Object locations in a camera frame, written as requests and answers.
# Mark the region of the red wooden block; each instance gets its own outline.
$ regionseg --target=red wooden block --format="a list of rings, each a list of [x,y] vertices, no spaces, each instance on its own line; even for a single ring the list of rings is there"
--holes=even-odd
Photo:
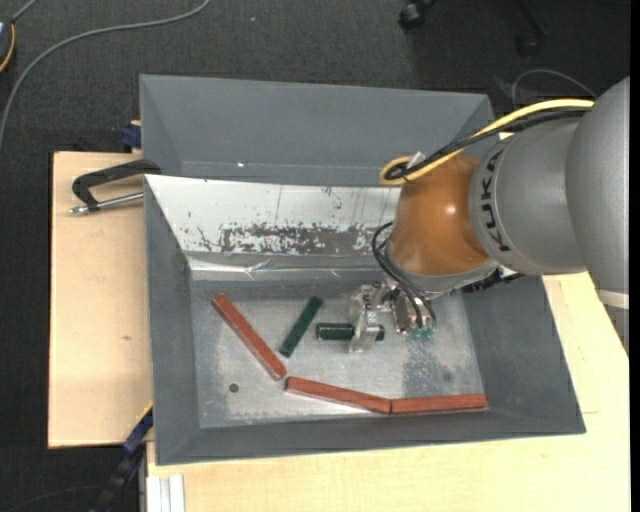
[[[453,412],[484,409],[486,406],[487,397],[484,394],[396,398],[391,400],[391,414]]]
[[[269,372],[273,380],[280,380],[287,374],[287,369],[278,359],[278,356],[271,351],[260,335],[253,330],[246,318],[242,316],[242,313],[236,309],[224,293],[217,295],[211,301],[211,304],[258,362]]]
[[[368,395],[353,389],[338,388],[322,382],[301,379],[300,377],[287,378],[285,390],[290,393],[317,398],[318,400],[350,405],[382,414],[389,414],[391,411],[391,401],[386,398]]]

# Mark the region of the wooden table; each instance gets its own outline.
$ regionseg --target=wooden table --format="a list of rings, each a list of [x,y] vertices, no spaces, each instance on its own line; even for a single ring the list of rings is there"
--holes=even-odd
[[[74,177],[136,158],[54,158],[51,448],[121,443],[151,399],[142,208],[67,213]],[[149,442],[146,471],[189,511],[630,510],[628,357],[587,274],[544,282],[586,434],[162,467]]]

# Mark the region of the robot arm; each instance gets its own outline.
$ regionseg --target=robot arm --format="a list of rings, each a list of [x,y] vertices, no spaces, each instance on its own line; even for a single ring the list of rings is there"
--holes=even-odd
[[[603,303],[628,315],[629,98],[627,78],[582,117],[535,124],[480,162],[456,155],[408,180],[389,264],[427,297],[498,268],[588,270]]]

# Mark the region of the gray metal plate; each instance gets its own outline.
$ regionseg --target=gray metal plate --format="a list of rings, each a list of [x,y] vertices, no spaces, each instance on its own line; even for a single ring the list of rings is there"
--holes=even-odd
[[[148,176],[193,279],[295,281],[378,270],[373,231],[397,188],[312,187]]]
[[[284,393],[284,382],[274,382],[213,311],[211,298],[216,290],[210,283],[204,283],[208,285],[204,287],[201,284],[192,284],[191,296],[201,427],[373,414]],[[325,302],[314,325],[316,322],[348,322],[348,295],[322,298]],[[234,304],[277,353],[304,309],[306,299],[304,295],[275,300],[236,298]],[[387,333],[385,340],[367,352],[350,354],[347,342],[318,341],[312,325],[292,357],[281,359],[289,375],[387,398],[483,393],[461,297],[446,297],[435,307],[440,327],[430,341],[411,340],[396,334],[388,313],[380,315]],[[239,388],[237,392],[230,391],[232,384]]]
[[[482,94],[143,75],[144,157],[165,174],[299,185],[378,185],[493,119]],[[475,145],[480,157],[493,141]]]

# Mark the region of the wooden board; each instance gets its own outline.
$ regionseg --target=wooden board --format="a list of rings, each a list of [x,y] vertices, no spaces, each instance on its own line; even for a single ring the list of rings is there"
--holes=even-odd
[[[51,215],[49,446],[122,443],[151,400],[142,202],[72,216],[82,174],[136,155],[57,153]],[[141,189],[129,180],[107,198]]]

